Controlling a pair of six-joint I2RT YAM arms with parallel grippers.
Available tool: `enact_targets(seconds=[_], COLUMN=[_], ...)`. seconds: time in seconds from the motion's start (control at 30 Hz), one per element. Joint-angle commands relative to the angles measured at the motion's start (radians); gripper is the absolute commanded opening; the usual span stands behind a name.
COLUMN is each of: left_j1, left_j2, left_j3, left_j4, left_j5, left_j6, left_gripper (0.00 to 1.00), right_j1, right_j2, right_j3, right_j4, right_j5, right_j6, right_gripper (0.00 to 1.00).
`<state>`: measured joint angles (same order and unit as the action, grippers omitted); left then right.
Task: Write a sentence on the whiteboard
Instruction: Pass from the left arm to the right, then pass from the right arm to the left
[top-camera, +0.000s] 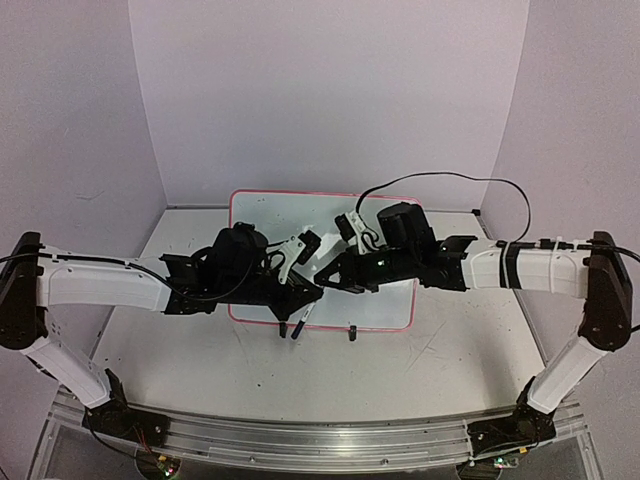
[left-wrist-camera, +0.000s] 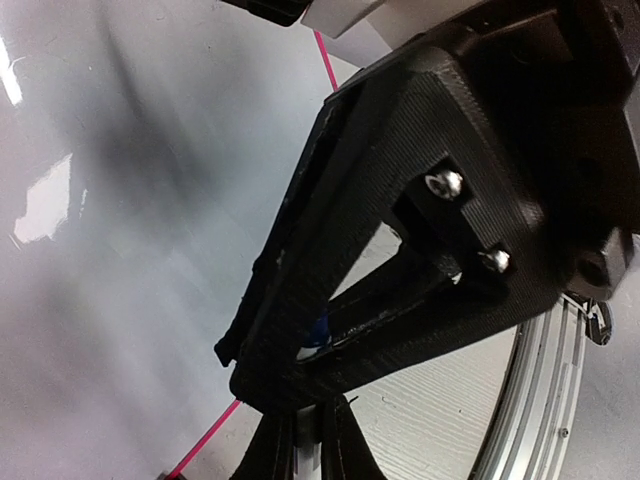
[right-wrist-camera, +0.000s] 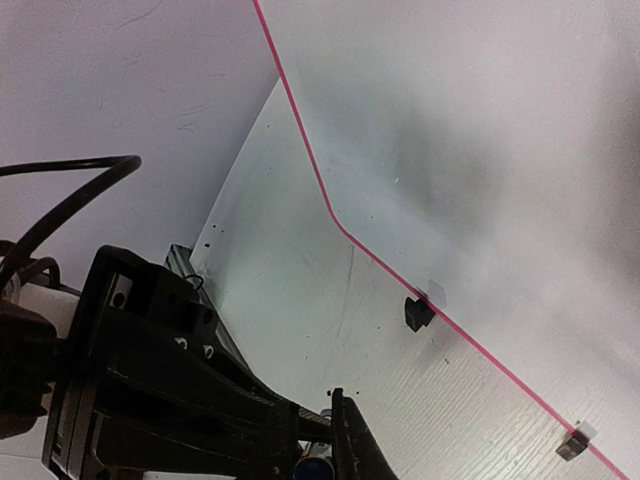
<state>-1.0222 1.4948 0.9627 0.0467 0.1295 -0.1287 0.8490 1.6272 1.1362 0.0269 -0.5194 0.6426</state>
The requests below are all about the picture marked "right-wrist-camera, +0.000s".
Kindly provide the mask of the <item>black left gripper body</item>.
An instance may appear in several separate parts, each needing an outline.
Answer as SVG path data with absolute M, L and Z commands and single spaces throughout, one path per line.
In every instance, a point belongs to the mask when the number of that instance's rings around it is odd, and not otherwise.
M 59 479 L 185 471 L 191 451 L 170 436 L 188 412 L 190 362 L 213 356 L 217 324 L 188 279 L 101 247 L 62 348 L 44 466 Z

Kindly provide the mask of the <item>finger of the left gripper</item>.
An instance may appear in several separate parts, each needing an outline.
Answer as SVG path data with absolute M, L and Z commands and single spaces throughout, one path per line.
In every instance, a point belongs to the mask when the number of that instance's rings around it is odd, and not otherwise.
M 202 354 L 121 348 L 99 394 L 99 460 L 139 471 L 290 473 L 298 407 L 225 376 Z

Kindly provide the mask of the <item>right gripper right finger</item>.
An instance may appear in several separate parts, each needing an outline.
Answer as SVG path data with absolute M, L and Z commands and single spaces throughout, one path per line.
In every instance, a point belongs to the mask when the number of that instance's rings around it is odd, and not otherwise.
M 337 479 L 398 480 L 355 401 L 332 392 L 332 459 Z

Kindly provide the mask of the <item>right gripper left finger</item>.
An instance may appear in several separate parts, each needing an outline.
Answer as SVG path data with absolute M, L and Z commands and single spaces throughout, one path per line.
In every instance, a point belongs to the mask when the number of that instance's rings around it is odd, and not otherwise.
M 331 440 L 331 420 L 301 405 L 298 407 L 298 440 Z

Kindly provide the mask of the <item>whiteboard marker pen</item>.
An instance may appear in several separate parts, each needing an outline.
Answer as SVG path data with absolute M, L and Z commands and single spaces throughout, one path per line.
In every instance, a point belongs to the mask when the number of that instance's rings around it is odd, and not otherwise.
M 293 470 L 294 480 L 334 480 L 333 440 L 308 442 Z

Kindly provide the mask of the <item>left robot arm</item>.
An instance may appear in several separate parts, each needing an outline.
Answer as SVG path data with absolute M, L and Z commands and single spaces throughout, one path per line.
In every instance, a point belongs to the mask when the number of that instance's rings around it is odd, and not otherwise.
M 217 325 L 187 279 L 101 248 L 65 337 L 2 302 L 2 436 L 46 417 L 42 461 L 60 479 L 291 478 L 326 427 L 232 358 Z

